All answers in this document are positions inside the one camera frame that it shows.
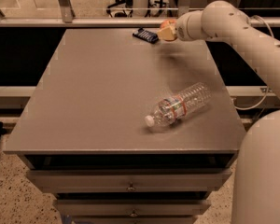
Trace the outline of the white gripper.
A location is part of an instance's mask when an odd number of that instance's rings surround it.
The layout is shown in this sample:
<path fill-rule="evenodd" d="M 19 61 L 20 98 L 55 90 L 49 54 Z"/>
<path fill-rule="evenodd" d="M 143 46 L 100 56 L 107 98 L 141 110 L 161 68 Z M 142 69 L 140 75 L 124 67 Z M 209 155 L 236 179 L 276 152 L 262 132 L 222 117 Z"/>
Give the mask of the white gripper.
<path fill-rule="evenodd" d="M 157 32 L 158 38 L 165 41 L 174 41 L 177 38 L 182 41 L 205 40 L 201 21 L 202 14 L 201 11 L 183 14 L 176 20 L 175 28 L 173 26 L 160 28 Z"/>

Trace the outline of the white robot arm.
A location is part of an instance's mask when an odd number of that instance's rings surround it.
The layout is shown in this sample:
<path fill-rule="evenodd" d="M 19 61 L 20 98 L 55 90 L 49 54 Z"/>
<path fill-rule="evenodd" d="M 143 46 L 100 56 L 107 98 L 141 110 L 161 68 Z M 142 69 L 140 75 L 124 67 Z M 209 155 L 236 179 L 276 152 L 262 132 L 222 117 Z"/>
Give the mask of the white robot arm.
<path fill-rule="evenodd" d="M 166 41 L 205 40 L 229 45 L 280 100 L 280 40 L 250 24 L 244 12 L 218 0 L 161 23 Z M 280 110 L 256 121 L 240 145 L 231 224 L 280 224 Z"/>

